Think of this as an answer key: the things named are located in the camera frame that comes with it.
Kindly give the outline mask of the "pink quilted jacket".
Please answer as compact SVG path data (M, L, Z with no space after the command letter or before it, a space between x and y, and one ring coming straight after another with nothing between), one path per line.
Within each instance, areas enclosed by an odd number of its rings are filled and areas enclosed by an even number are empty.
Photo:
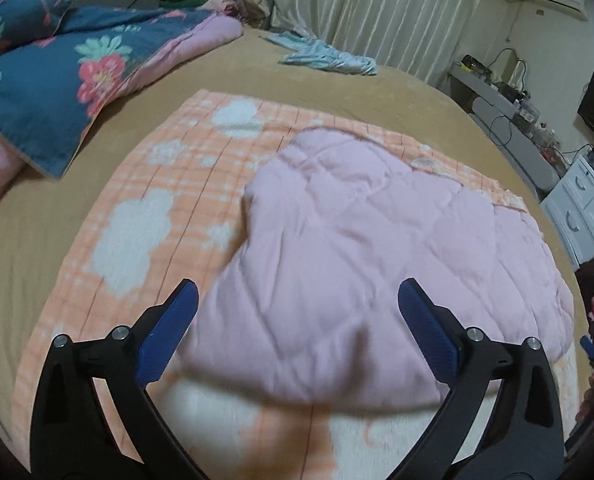
M432 164L339 130L295 136L245 188L246 240L201 300L183 368L289 403L438 403L398 308L407 278L463 325L559 360L574 298L538 223Z

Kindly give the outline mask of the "white drawer cabinet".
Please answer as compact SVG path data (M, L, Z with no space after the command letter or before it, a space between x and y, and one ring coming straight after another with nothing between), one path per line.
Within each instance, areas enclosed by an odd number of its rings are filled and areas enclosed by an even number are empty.
M594 258L594 167L579 156L542 200L574 270Z

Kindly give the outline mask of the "tan bed cover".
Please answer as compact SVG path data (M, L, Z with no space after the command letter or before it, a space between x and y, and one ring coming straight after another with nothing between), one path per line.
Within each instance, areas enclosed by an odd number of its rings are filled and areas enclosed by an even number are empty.
M382 68L374 77L285 66L256 29L102 110L60 180L26 168L0 198L0 437L23 458L32 408L17 370L68 249L118 165L193 94L210 90L309 108L405 133L521 196L572 292L571 263L552 222L515 170L449 96Z

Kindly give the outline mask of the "grey vanity desk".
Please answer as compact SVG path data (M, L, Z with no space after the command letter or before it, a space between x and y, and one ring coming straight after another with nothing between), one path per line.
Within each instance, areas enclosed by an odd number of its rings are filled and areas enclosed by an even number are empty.
M559 175L527 136L520 124L519 107L461 62L451 64L445 92L472 118L541 202L559 181Z

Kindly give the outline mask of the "orange plaid fleece blanket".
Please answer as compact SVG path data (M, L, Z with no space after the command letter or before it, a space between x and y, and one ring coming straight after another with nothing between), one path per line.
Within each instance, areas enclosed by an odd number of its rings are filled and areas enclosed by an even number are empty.
M15 379L11 431L22 462L52 339L102 337L134 322L183 278L207 289L244 235L245 184L296 133L321 126L408 160L439 159L478 190L512 177L472 119L428 87L377 118L197 92L117 167L58 271ZM428 411L362 417L261 404L184 378L176 366L149 391L215 479L382 478L431 419Z

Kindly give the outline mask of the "blue floral quilt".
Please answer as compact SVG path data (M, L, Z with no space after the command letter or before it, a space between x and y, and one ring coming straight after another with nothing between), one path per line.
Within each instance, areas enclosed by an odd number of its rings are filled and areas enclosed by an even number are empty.
M26 165L62 178L105 106L242 33L207 10L88 6L0 55L0 197Z

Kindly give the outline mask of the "striped beige curtain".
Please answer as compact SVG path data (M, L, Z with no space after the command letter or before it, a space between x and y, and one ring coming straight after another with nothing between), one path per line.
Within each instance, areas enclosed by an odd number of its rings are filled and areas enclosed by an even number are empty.
M438 86L480 0L272 0L276 27Z

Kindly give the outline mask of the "light blue garment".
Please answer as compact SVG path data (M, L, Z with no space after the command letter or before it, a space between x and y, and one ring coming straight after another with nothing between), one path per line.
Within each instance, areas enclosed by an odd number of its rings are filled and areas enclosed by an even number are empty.
M376 76L374 58L340 51L317 38L303 37L295 32L279 32L267 37L271 44L289 50L280 63L291 66L306 66L322 72L344 75Z

